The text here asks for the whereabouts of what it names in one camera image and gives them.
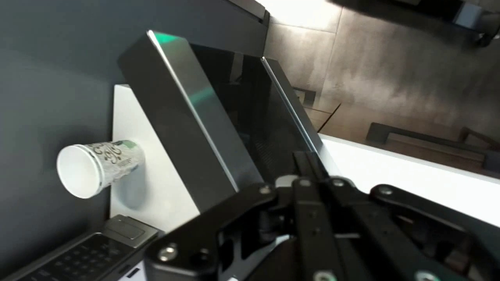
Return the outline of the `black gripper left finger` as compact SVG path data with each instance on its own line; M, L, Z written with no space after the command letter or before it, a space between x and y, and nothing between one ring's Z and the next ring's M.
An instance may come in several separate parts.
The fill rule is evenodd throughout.
M147 281L246 280L286 235L288 190L247 188L153 243Z

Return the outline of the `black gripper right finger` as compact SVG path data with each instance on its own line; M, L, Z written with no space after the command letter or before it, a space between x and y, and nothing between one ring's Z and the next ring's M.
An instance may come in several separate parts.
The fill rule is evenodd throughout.
M497 227L389 185L368 194L297 152L294 211L305 271L328 281L500 281Z

